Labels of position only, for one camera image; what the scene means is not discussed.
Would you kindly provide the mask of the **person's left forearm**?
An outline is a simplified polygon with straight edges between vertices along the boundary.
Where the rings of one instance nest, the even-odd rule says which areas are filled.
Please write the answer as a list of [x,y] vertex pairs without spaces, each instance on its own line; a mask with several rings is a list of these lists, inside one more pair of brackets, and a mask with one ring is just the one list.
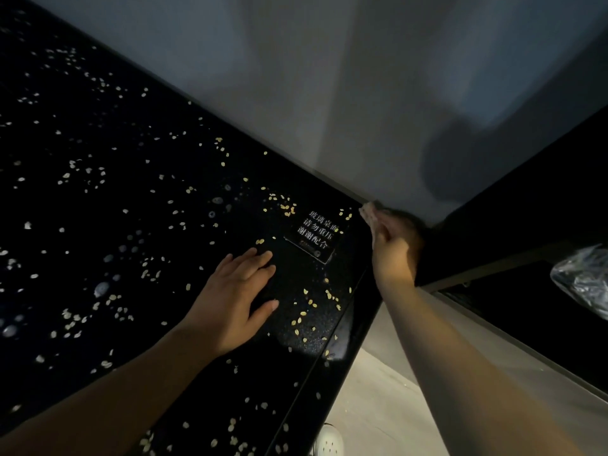
[[138,357],[0,437],[0,456],[123,456],[211,361],[215,334],[172,329]]

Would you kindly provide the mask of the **person's right forearm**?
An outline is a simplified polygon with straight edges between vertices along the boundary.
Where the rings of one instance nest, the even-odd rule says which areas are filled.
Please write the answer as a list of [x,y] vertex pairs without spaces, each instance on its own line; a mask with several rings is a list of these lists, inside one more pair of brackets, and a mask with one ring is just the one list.
[[583,456],[550,413],[423,302],[411,281],[376,283],[450,456]]

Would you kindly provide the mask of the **scattered pale grain flakes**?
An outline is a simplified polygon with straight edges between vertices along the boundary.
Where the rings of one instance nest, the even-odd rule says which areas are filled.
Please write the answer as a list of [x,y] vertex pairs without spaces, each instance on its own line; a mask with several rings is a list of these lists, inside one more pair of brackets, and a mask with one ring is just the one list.
[[128,456],[297,453],[287,416],[361,271],[353,202],[25,0],[0,0],[0,437],[178,324],[226,254],[270,250],[280,306]]

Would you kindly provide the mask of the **black cabinet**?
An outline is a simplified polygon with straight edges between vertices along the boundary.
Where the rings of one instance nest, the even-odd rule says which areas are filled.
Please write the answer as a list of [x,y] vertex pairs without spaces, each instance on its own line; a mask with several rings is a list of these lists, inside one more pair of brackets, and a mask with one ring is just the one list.
[[596,244],[608,245],[608,105],[434,228],[416,285],[608,402],[608,322],[550,277]]

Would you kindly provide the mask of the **person's right hand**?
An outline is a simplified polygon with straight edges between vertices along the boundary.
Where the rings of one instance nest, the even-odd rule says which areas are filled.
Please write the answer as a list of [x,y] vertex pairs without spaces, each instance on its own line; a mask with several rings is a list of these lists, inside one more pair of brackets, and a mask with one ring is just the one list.
[[375,241],[372,265],[380,293],[385,296],[398,286],[414,287],[423,243]]

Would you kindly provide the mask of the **black sign with white lettering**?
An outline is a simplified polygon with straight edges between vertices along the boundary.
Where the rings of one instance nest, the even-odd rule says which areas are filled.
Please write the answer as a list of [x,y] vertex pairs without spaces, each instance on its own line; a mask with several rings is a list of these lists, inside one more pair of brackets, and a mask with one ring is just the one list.
[[318,263],[326,265],[344,237],[347,219],[344,209],[332,212],[310,209],[297,218],[283,238]]

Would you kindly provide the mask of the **pink cleaning cloth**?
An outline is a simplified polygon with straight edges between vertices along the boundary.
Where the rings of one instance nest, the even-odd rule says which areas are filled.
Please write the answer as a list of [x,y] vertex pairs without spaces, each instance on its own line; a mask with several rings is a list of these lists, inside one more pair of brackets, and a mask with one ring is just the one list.
[[378,233],[382,235],[390,235],[388,228],[385,226],[383,221],[379,219],[378,213],[379,210],[376,206],[376,202],[374,201],[366,202],[359,208],[359,214],[369,227],[372,237],[376,237]]

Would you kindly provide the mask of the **person's left hand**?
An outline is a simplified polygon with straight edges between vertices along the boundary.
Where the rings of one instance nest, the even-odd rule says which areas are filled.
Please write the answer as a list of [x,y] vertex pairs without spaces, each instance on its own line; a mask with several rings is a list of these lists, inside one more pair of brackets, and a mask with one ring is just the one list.
[[245,324],[258,309],[252,309],[252,304],[267,283],[262,286],[235,279],[235,269],[243,255],[233,257],[233,273],[227,281],[211,282],[209,276],[194,304],[177,326],[179,331],[193,336],[213,358],[238,348],[255,335],[247,334]]

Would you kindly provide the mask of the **white shoe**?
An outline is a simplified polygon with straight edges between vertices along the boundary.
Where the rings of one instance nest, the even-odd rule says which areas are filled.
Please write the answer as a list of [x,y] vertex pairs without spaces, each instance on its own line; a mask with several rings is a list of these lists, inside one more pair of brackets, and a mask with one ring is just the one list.
[[324,423],[308,456],[345,456],[344,440],[339,430],[328,422]]

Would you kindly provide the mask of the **clear crumpled plastic bag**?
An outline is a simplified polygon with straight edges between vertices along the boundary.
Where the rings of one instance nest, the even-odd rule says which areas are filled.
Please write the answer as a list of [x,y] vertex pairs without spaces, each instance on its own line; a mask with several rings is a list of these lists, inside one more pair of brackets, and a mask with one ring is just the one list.
[[608,245],[577,250],[556,263],[550,277],[572,299],[608,322]]

